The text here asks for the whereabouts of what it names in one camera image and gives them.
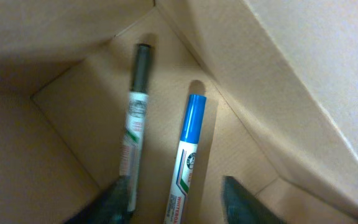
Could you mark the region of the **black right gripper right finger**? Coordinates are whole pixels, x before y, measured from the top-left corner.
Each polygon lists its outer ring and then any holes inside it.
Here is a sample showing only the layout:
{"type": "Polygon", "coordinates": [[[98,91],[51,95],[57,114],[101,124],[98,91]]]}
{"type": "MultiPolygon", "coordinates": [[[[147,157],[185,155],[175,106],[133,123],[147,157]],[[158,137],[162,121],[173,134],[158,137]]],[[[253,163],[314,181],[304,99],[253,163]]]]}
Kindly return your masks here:
{"type": "Polygon", "coordinates": [[[233,176],[223,177],[222,200],[229,224],[284,224],[233,176]]]}

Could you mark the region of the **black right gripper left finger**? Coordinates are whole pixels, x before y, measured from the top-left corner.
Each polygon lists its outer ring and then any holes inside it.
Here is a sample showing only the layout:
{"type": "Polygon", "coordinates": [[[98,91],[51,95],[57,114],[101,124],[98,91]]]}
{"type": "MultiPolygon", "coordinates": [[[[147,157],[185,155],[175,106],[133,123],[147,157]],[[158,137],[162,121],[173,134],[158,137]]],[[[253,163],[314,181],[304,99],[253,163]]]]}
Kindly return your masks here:
{"type": "Polygon", "coordinates": [[[64,224],[125,224],[129,223],[129,178],[120,176],[91,203],[64,224]]]}

